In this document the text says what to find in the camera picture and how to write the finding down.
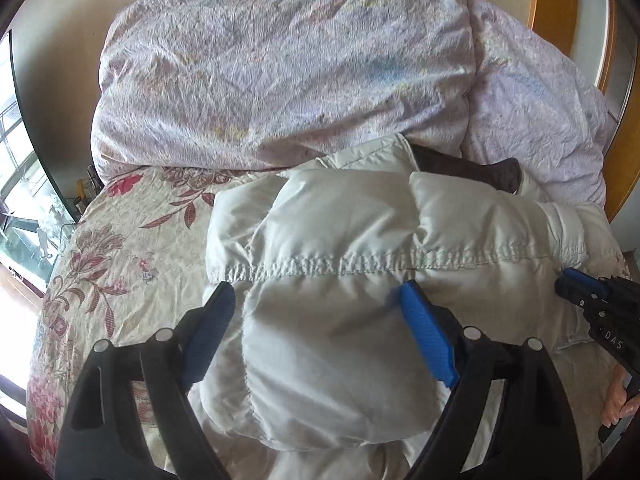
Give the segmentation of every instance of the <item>folded blanket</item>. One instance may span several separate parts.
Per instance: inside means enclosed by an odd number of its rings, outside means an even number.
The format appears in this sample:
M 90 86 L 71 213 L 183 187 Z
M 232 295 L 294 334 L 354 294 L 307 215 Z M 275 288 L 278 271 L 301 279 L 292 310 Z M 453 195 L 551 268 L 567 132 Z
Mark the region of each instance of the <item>folded blanket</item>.
M 391 136 L 216 195 L 204 298 L 225 280 L 238 305 L 191 401 L 235 478 L 315 478 L 328 462 L 350 468 L 340 478 L 402 478 L 448 396 L 400 313 L 405 280 L 495 340 L 536 336 L 554 358 L 589 340 L 554 281 L 565 267 L 622 272 L 598 206 L 537 202 L 526 173 L 511 194 L 416 170 L 406 139 Z M 609 379 L 595 365 L 560 370 L 568 384 L 597 384 L 588 406 L 570 399 L 592 462 Z M 392 471 L 372 466 L 376 449 Z
M 289 167 L 400 133 L 514 156 L 554 199 L 604 203 L 603 97 L 483 0 L 139 0 L 111 26 L 100 87 L 107 182 L 143 165 Z

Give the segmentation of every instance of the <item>blue gripper pad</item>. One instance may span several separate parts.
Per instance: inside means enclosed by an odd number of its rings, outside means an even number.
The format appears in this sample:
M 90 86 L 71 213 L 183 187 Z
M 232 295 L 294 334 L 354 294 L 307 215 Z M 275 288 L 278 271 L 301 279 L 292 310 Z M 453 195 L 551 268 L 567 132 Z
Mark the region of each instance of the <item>blue gripper pad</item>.
M 460 378 L 455 366 L 453 346 L 438 327 L 429 311 L 432 304 L 415 282 L 400 287 L 400 308 L 407 325 L 414 334 L 422 358 L 433 376 L 447 388 L 454 387 Z
M 607 299 L 607 296 L 609 295 L 609 287 L 607 287 L 607 285 L 602 283 L 597 278 L 594 278 L 593 276 L 589 276 L 584 272 L 580 272 L 580 270 L 571 269 L 571 268 L 565 269 L 563 274 L 568 278 L 575 280 L 577 283 L 580 283 L 587 290 L 589 290 L 590 292 L 593 292 L 602 300 Z
M 226 282 L 218 285 L 205 305 L 206 314 L 182 350 L 184 370 L 180 384 L 186 391 L 203 380 L 226 328 L 236 311 L 236 292 Z

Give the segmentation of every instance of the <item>silver screw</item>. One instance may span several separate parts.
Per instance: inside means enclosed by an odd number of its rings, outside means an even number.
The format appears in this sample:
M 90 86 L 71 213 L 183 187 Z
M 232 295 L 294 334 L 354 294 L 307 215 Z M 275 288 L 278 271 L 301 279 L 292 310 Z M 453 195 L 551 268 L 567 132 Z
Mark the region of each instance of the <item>silver screw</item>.
M 462 334 L 471 341 L 477 341 L 482 337 L 482 332 L 480 332 L 475 326 L 468 326 L 463 331 Z
M 169 341 L 174 335 L 174 331 L 170 328 L 161 328 L 156 332 L 157 341 Z
M 94 345 L 94 351 L 101 353 L 104 352 L 107 348 L 109 348 L 109 340 L 108 339 L 100 339 Z
M 542 341 L 540 341 L 540 339 L 536 339 L 535 337 L 531 337 L 527 341 L 527 344 L 529 345 L 529 348 L 535 350 L 536 352 L 539 352 L 543 348 Z

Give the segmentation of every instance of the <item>human hand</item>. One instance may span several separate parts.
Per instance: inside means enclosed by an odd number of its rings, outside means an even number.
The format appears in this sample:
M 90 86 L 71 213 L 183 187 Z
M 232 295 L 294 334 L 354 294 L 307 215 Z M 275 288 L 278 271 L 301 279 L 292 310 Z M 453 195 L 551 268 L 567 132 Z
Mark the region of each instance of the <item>human hand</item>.
M 602 425 L 607 428 L 612 424 L 617 424 L 621 418 L 633 415 L 640 406 L 640 395 L 636 395 L 629 402 L 626 402 L 626 391 L 623 385 L 625 377 L 626 370 L 624 367 L 616 365 L 600 414 Z

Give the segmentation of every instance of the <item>white wall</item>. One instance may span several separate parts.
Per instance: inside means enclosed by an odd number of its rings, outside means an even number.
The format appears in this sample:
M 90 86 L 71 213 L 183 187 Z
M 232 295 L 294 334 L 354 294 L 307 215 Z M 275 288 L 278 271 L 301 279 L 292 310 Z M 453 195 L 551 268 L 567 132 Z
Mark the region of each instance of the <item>white wall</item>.
M 135 0 L 26 0 L 12 23 L 17 89 L 34 147 L 62 193 L 91 162 L 100 51 L 114 16 Z M 490 0 L 523 22 L 530 0 Z

